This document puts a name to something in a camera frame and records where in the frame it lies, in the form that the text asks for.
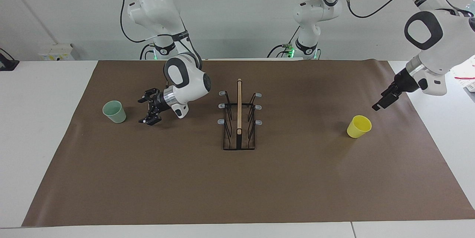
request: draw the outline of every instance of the plastic cup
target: plastic cup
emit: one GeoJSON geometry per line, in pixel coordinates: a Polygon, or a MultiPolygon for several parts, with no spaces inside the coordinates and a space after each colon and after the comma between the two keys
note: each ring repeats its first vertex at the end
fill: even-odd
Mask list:
{"type": "Polygon", "coordinates": [[[102,113],[116,124],[124,122],[127,118],[120,101],[109,101],[102,108],[102,113]]]}
{"type": "Polygon", "coordinates": [[[348,135],[352,138],[359,138],[370,132],[372,128],[373,125],[368,118],[362,115],[357,115],[351,121],[346,133],[348,133],[348,135]]]}

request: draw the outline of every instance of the black wire rack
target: black wire rack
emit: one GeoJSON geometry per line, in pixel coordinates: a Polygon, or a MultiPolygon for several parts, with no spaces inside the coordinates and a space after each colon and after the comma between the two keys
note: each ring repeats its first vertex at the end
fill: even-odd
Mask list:
{"type": "Polygon", "coordinates": [[[248,128],[246,133],[241,128],[236,128],[235,134],[232,126],[233,108],[238,107],[239,103],[231,103],[227,91],[221,91],[220,96],[226,97],[226,103],[221,103],[219,109],[224,110],[224,119],[218,120],[219,125],[223,125],[223,150],[226,151],[240,151],[240,150],[255,150],[256,149],[256,126],[262,125],[262,121],[256,120],[256,110],[261,110],[262,106],[256,105],[254,102],[256,98],[261,98],[262,95],[254,93],[248,103],[242,103],[241,106],[249,109],[247,122],[248,128]],[[236,137],[236,146],[233,146],[233,138],[236,137]]]}

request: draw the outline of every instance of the brown leather mat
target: brown leather mat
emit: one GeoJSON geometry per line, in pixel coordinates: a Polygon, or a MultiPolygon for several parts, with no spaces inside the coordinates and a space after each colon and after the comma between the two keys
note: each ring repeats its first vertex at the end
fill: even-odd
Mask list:
{"type": "Polygon", "coordinates": [[[139,124],[163,62],[99,62],[23,226],[409,221],[475,211],[409,98],[371,106],[392,82],[387,62],[205,62],[212,92],[139,124]],[[263,94],[255,151],[223,151],[218,92],[263,94]],[[127,121],[102,106],[119,100],[127,121]],[[373,131],[353,140],[354,115],[373,131]]]}

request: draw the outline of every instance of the white wall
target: white wall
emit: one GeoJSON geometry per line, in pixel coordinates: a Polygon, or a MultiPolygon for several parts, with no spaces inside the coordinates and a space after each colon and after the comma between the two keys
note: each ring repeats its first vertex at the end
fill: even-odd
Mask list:
{"type": "MultiPolygon", "coordinates": [[[[265,57],[290,39],[297,28],[292,10],[302,1],[177,0],[204,58],[265,57]]],[[[366,15],[386,1],[351,3],[355,12],[366,15]]],[[[470,3],[451,1],[461,8],[470,3]]],[[[83,60],[137,59],[143,45],[122,36],[120,6],[121,0],[0,0],[0,46],[22,60],[37,60],[39,44],[54,42],[73,43],[83,60]]],[[[358,19],[344,6],[341,17],[320,24],[322,57],[410,60],[418,51],[403,30],[417,11],[411,0],[396,0],[372,18],[358,19]]],[[[124,24],[134,38],[150,36],[127,15],[124,24]]]]}

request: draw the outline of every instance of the white table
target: white table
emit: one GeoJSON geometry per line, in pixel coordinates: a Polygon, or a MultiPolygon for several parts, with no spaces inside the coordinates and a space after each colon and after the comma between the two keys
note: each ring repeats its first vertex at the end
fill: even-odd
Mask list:
{"type": "MultiPolygon", "coordinates": [[[[97,62],[22,62],[0,73],[0,237],[473,237],[475,221],[342,222],[18,228],[97,62]]],[[[390,62],[395,72],[404,62],[390,62]]],[[[455,79],[448,94],[409,94],[472,206],[475,104],[455,79]]]]}

